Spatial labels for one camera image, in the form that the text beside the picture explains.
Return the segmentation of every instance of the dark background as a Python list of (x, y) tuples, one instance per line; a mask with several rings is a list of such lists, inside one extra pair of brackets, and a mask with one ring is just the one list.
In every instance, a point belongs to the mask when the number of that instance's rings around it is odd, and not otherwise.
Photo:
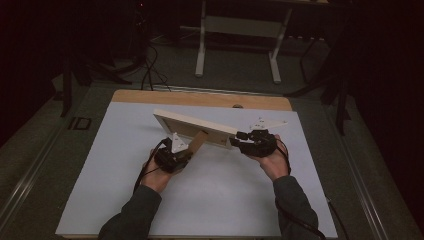
[[(171, 39), (178, 35), (176, 26), (199, 24), (199, 1), (144, 2), (151, 8), (150, 23)], [(0, 2), (0, 146), (54, 95), (51, 79), (62, 72), (66, 39), (92, 59), (109, 64), (112, 55), (131, 57), (140, 51), (128, 48), (135, 4)], [(423, 231), (423, 2), (377, 0), (356, 5), (337, 54), (350, 66), (349, 92)], [(246, 13), (240, 9), (238, 14)], [(311, 16), (307, 10), (297, 12), (291, 34), (314, 35), (316, 19)]]

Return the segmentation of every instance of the desk leg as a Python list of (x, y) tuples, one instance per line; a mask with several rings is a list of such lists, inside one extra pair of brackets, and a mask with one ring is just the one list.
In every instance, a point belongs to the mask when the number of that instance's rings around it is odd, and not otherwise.
[(200, 46), (197, 55), (196, 77), (203, 76), (203, 66), (205, 65), (205, 17), (206, 17), (206, 1), (202, 3), (202, 17), (200, 19)]
[(284, 19), (284, 22), (281, 24), (280, 32), (278, 33), (277, 44), (275, 45), (274, 51), (269, 53), (269, 63), (271, 65), (272, 78), (274, 80), (274, 83), (276, 84), (281, 83), (280, 71), (278, 70), (278, 64), (277, 64), (277, 55), (278, 55), (278, 52), (280, 51), (281, 43), (283, 42), (283, 39), (284, 39), (284, 33), (286, 32), (286, 28), (291, 16), (291, 12), (292, 12), (291, 8), (287, 10), (286, 17)]

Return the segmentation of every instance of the hand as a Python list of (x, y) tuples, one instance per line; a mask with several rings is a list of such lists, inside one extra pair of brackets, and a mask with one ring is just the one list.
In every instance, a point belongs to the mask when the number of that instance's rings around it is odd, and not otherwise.
[(153, 157), (149, 165), (147, 166), (145, 172), (147, 174), (141, 179), (140, 185), (145, 185), (155, 190), (157, 193), (161, 193), (165, 189), (166, 185), (168, 185), (168, 182), (171, 177), (181, 172), (181, 170), (174, 173), (162, 171), (162, 169), (160, 169), (159, 166), (156, 164), (155, 157)]
[[(275, 138), (277, 139), (277, 146), (287, 155), (287, 149), (280, 142), (280, 136), (276, 134)], [(283, 154), (278, 151), (278, 149), (276, 149), (271, 155), (263, 158), (254, 156), (248, 157), (259, 162), (261, 168), (265, 171), (266, 175), (271, 179), (271, 181), (274, 181), (275, 179), (282, 176), (289, 175), (289, 168), (287, 166), (286, 160)]]

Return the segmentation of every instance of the black cable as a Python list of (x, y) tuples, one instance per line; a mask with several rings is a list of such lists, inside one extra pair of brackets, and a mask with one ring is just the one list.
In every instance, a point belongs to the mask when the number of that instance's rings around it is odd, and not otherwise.
[(151, 76), (151, 70), (152, 70), (152, 67), (155, 65), (156, 60), (158, 58), (158, 51), (156, 50), (156, 48), (152, 47), (150, 44), (149, 44), (149, 47), (152, 48), (155, 51), (155, 57), (154, 57), (153, 61), (151, 62), (150, 66), (148, 64), (148, 61), (146, 61), (147, 72), (144, 74), (143, 79), (141, 81), (141, 90), (143, 90), (146, 77), (149, 76), (150, 89), (153, 91), (152, 80), (151, 80), (151, 77), (152, 77)]
[(159, 80), (161, 81), (160, 83), (153, 83), (154, 85), (158, 84), (158, 85), (165, 85), (166, 88), (168, 88), (168, 90), (170, 92), (171, 88), (168, 86), (168, 84), (166, 83), (168, 81), (168, 77), (165, 74), (160, 73), (154, 66), (151, 67), (151, 70), (153, 70), (153, 72), (156, 74), (156, 76), (159, 78)]
[(145, 164), (145, 165), (143, 166), (143, 168), (141, 169), (140, 174), (138, 175), (137, 181), (135, 181), (133, 194), (134, 194), (134, 193), (135, 193), (135, 191), (137, 190), (138, 186), (140, 186), (141, 179), (142, 179), (144, 176), (146, 176), (146, 174), (149, 174), (149, 173), (151, 173), (151, 172), (153, 172), (153, 171), (156, 171), (156, 170), (158, 170), (158, 169), (160, 168), (160, 167), (158, 167), (158, 168), (156, 168), (156, 169), (154, 169), (154, 170), (149, 171), (149, 172), (147, 172), (147, 173), (146, 173), (147, 167), (149, 166), (149, 163), (152, 161), (153, 156), (155, 156), (155, 154), (156, 154), (156, 152), (158, 151), (158, 149), (159, 149), (160, 145), (162, 145), (163, 143), (165, 143), (165, 140), (166, 140), (166, 139), (162, 139), (162, 141), (160, 141), (160, 142), (158, 143), (158, 145), (156, 145), (156, 147), (155, 147), (155, 149), (152, 151), (152, 153), (150, 153), (149, 159), (147, 160), (146, 164)]
[(281, 141), (280, 139), (277, 139), (277, 141), (281, 142), (281, 144), (283, 144), (283, 147), (287, 151), (287, 153), (285, 153), (281, 148), (279, 148), (277, 146), (278, 151), (280, 151), (280, 153), (283, 154), (283, 156), (284, 156), (284, 160), (286, 161), (287, 168), (288, 168), (289, 175), (290, 175), (290, 173), (291, 173), (291, 167), (290, 167), (290, 161), (289, 161), (289, 150), (287, 149), (287, 146), (286, 146), (286, 144), (283, 143), (283, 141)]
[(336, 215), (337, 221), (339, 221), (339, 223), (340, 223), (340, 227), (342, 228), (343, 233), (346, 236), (346, 240), (350, 240), (349, 235), (347, 235), (346, 228), (345, 228), (339, 214), (337, 213), (336, 209), (334, 208), (333, 204), (331, 203), (331, 200), (327, 196), (325, 196), (325, 197), (327, 198), (328, 206), (330, 206), (331, 211), (333, 211), (334, 215)]
[(293, 216), (292, 214), (290, 214), (289, 212), (287, 212), (286, 210), (284, 210), (280, 206), (280, 204), (278, 204), (277, 199), (275, 199), (275, 206), (277, 206), (278, 211), (282, 215), (284, 215), (286, 218), (288, 218), (290, 221), (298, 224), (299, 226), (301, 226), (301, 227), (305, 228), (306, 230), (310, 231), (311, 233), (317, 235), (321, 240), (325, 240), (326, 239), (325, 238), (325, 235), (320, 230), (318, 230), (318, 228), (310, 225), (309, 223), (306, 223), (306, 222), (300, 220), (299, 218)]

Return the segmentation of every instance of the white desk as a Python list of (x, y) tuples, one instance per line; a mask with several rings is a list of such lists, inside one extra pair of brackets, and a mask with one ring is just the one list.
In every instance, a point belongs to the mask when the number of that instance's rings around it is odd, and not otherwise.
[[(108, 107), (56, 234), (66, 238), (95, 237), (101, 226), (129, 200), (149, 150), (166, 137), (153, 116), (155, 108), (241, 131), (249, 131), (249, 125), (258, 117), (287, 120), (287, 125), (272, 132), (282, 136), (290, 151), (292, 175), (317, 212), (319, 229), (327, 237), (337, 237), (295, 112), (128, 102), (112, 102)], [(151, 237), (276, 237), (280, 234), (271, 181), (255, 161), (235, 148), (202, 146), (186, 169), (171, 180), (162, 197)]]

